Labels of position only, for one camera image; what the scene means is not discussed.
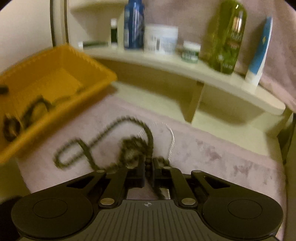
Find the blue and white tube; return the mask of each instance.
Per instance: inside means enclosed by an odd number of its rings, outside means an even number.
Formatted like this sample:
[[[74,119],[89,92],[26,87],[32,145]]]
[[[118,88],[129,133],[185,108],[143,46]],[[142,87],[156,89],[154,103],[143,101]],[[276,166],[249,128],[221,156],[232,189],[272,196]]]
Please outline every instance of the blue and white tube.
[[[245,80],[252,85],[257,86],[259,84],[260,78],[263,74],[263,68],[265,64],[265,59],[267,55],[267,49],[270,42],[271,31],[272,31],[273,18],[268,17],[264,25],[263,34],[260,43],[257,47],[257,51],[252,62],[249,65],[249,69]]]

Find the upper shelf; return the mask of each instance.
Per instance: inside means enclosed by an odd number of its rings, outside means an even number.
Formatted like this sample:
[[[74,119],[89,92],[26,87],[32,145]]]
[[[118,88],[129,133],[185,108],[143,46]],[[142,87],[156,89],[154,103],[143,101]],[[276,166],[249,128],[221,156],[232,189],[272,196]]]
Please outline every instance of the upper shelf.
[[[87,48],[85,53],[96,58],[127,62],[176,73],[217,87],[274,115],[281,115],[286,108],[282,101],[261,86],[255,87],[235,73],[232,75],[219,73],[200,60],[197,64],[191,64],[182,61],[178,55],[158,55],[145,53],[141,50],[110,47]]]
[[[102,4],[127,4],[128,0],[70,0],[69,8],[73,11],[95,7]]]

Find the ribbed gray panel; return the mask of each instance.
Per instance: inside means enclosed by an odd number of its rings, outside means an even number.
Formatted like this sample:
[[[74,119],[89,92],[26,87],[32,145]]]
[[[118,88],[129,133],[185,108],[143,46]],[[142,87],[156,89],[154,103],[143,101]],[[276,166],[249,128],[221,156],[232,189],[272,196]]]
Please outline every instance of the ribbed gray panel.
[[[176,207],[173,200],[148,202],[151,205],[124,200],[117,208],[102,210],[90,226],[64,241],[230,241],[209,230],[195,211]]]

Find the blue bottle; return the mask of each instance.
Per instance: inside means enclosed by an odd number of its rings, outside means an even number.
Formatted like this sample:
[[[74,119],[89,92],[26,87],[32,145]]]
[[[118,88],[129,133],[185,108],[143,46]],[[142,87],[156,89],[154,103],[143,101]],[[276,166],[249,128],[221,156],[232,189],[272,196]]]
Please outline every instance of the blue bottle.
[[[124,8],[124,48],[144,46],[144,8],[142,0],[128,0]]]

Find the circular cover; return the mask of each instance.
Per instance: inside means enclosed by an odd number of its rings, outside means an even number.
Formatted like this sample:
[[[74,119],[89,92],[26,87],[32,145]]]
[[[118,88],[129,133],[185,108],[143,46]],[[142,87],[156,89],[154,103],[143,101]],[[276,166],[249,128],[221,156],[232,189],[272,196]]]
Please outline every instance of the circular cover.
[[[35,239],[60,239],[84,228],[93,215],[90,201],[79,190],[44,190],[20,199],[12,221],[20,234]]]
[[[259,239],[279,228],[281,206],[265,195],[212,196],[202,208],[204,220],[210,227],[229,239]]]

